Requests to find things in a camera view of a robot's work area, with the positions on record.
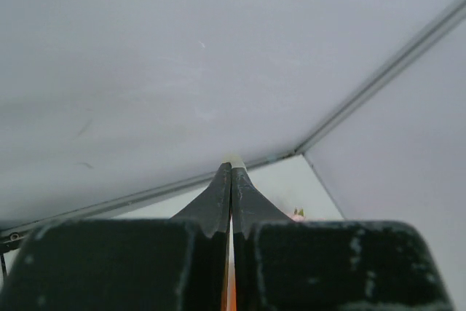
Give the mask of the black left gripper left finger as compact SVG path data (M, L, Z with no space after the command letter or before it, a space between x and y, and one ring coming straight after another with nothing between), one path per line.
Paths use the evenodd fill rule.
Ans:
M220 310L232 167L170 219L88 219L32 231L3 310Z

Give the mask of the cream printed ribbon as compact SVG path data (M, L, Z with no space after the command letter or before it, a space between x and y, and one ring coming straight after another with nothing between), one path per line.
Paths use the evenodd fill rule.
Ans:
M222 159L222 162L230 164L232 169L247 170L242 157L238 154L228 154Z

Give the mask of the orange flower bouquet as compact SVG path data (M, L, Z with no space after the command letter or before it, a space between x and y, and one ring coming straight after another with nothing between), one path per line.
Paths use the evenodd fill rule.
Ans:
M293 221L304 221L306 216L303 208L295 208L294 212L288 215ZM237 310L237 293L236 293L236 279L235 279L235 266L234 266L234 234L233 225L230 221L230 235L229 235L229 265L228 265L228 278L226 284L226 311Z

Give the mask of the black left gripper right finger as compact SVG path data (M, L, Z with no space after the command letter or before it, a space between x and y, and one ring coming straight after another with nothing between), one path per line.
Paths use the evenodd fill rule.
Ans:
M294 221L232 170L239 310L452 310L422 236L399 221Z

